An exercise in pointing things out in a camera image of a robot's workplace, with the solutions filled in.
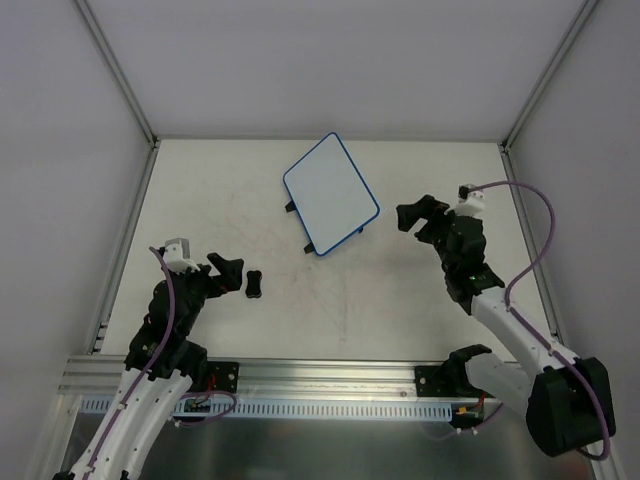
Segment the black whiteboard eraser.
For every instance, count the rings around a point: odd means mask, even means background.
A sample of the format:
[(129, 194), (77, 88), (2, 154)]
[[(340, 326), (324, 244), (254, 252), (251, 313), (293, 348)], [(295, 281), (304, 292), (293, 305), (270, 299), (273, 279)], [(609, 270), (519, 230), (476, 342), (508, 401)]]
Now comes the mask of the black whiteboard eraser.
[(248, 270), (246, 273), (247, 284), (245, 295), (249, 299), (258, 299), (262, 296), (262, 272), (259, 270)]

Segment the blue framed whiteboard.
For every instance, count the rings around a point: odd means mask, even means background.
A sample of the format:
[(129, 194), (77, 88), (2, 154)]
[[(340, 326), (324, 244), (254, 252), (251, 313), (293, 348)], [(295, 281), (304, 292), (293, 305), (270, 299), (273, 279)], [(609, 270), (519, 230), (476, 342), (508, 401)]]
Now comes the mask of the blue framed whiteboard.
[(381, 211), (340, 136), (326, 134), (282, 176), (308, 243), (324, 257), (365, 228)]

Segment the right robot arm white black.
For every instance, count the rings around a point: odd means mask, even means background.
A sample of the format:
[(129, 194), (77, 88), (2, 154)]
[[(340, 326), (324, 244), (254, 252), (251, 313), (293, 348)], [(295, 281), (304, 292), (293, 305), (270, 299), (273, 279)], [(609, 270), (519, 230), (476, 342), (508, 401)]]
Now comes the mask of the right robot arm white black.
[(431, 195), (396, 208), (399, 230), (424, 223), (415, 237), (436, 251), (452, 301), (517, 362), (509, 365), (490, 348), (472, 345), (452, 352), (434, 380), (459, 395), (479, 390), (498, 399), (524, 418), (534, 443), (548, 456), (585, 451), (599, 442), (598, 457), (607, 458), (616, 423), (606, 367), (542, 334), (508, 301), (504, 281), (485, 261), (477, 210), (465, 203), (450, 207)]

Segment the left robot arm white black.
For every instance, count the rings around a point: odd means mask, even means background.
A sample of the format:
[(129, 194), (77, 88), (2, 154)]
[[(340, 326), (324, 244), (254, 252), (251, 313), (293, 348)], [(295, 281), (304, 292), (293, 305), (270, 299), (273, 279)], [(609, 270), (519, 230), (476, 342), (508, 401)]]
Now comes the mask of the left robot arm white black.
[(58, 479), (136, 479), (153, 444), (187, 394), (210, 391), (208, 352), (189, 335), (211, 299), (242, 286), (244, 262), (210, 253), (197, 264), (177, 239), (150, 251), (164, 275), (131, 340), (116, 393), (79, 459)]

